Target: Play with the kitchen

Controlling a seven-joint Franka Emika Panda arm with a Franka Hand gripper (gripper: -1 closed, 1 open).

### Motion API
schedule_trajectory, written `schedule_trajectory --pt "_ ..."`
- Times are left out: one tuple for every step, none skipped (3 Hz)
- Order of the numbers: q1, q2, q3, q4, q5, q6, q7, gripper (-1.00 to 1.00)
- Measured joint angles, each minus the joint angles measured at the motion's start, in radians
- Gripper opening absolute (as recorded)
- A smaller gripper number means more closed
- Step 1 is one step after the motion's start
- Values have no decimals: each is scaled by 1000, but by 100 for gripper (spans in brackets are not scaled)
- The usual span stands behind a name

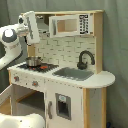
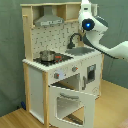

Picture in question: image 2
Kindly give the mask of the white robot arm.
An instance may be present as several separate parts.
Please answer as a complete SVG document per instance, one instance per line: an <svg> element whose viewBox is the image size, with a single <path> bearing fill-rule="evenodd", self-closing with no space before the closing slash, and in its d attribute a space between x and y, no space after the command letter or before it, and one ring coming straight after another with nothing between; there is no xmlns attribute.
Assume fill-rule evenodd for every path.
<svg viewBox="0 0 128 128"><path fill-rule="evenodd" d="M85 32L83 42L99 52L114 59L128 61L128 41L124 41L113 48L107 48L100 44L101 38L108 30L108 23L100 16L94 16L89 0L81 1L78 15L79 29Z"/></svg>

